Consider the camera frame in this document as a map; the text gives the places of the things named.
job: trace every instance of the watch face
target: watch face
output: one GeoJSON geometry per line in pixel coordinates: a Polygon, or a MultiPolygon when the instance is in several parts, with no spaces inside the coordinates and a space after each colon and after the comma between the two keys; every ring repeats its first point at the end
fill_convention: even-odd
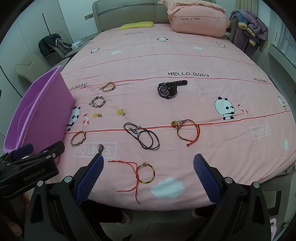
{"type": "Polygon", "coordinates": [[[159,93],[161,94],[161,96],[167,97],[168,96],[168,89],[165,86],[160,86],[159,93]]]}

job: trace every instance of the yellow cloth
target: yellow cloth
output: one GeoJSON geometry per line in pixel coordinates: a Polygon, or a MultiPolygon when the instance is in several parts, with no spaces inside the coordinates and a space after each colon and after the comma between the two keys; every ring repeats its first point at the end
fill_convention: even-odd
{"type": "Polygon", "coordinates": [[[145,27],[153,27],[153,22],[145,21],[139,23],[128,23],[122,25],[119,30],[129,29],[129,28],[145,28],[145,27]]]}

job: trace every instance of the metal bolt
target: metal bolt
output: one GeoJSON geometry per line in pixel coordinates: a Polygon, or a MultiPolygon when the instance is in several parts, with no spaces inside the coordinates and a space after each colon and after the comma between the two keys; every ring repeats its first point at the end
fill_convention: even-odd
{"type": "Polygon", "coordinates": [[[233,181],[233,180],[232,180],[230,177],[225,178],[225,182],[226,182],[226,183],[229,183],[229,184],[230,184],[230,183],[232,183],[232,181],[233,181]]]}
{"type": "Polygon", "coordinates": [[[259,183],[257,183],[257,182],[254,182],[254,183],[253,183],[253,186],[254,186],[255,188],[259,188],[259,187],[260,187],[259,183]]]}
{"type": "Polygon", "coordinates": [[[65,177],[64,181],[65,181],[66,183],[69,183],[69,182],[72,181],[72,177],[67,176],[67,177],[65,177]]]}
{"type": "Polygon", "coordinates": [[[39,182],[37,182],[37,186],[39,186],[39,187],[41,187],[42,185],[43,185],[43,181],[39,181],[39,182]]]}

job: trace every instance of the bed headboard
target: bed headboard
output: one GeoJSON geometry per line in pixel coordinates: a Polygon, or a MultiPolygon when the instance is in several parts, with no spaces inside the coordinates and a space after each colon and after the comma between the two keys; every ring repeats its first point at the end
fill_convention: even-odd
{"type": "Polygon", "coordinates": [[[98,0],[93,3],[93,14],[99,33],[118,28],[126,23],[151,21],[169,23],[165,5],[159,0],[98,0]]]}

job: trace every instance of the pink bedsheet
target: pink bedsheet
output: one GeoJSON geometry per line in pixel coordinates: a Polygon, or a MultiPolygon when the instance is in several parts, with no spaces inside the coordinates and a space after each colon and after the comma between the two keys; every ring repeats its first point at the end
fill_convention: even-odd
{"type": "MultiPolygon", "coordinates": [[[[89,196],[94,201],[134,210],[207,205],[210,201],[193,169],[197,153],[223,176],[243,184],[268,180],[295,161],[296,128],[290,107],[266,74],[225,39],[175,33],[169,24],[112,29],[88,43],[62,75],[76,100],[76,122],[65,133],[60,173],[52,181],[74,175],[102,143],[105,163],[89,196]],[[161,98],[158,84],[176,80],[187,80],[188,85],[178,87],[172,99],[161,98]],[[109,81],[116,84],[115,90],[99,90],[109,81]],[[91,107],[89,102],[99,95],[106,104],[91,107]],[[234,109],[232,117],[225,114],[226,107],[234,109]],[[118,116],[118,109],[124,109],[126,115],[118,116]],[[103,116],[92,118],[94,113],[103,116]],[[89,117],[86,126],[85,114],[89,117]],[[200,125],[196,143],[187,147],[177,137],[171,127],[177,119],[192,119],[200,125]],[[150,127],[159,137],[159,150],[141,148],[123,129],[126,122],[150,127]],[[80,130],[87,132],[86,141],[72,147],[71,137],[80,130]],[[140,204],[135,190],[117,192],[136,185],[133,169],[110,160],[147,162],[155,168],[155,179],[138,185],[140,204]]],[[[194,126],[183,127],[180,133],[188,139],[196,137],[194,126]]],[[[150,143],[146,133],[141,138],[150,143]]],[[[152,176],[150,167],[139,171],[143,181],[152,176]]]]}

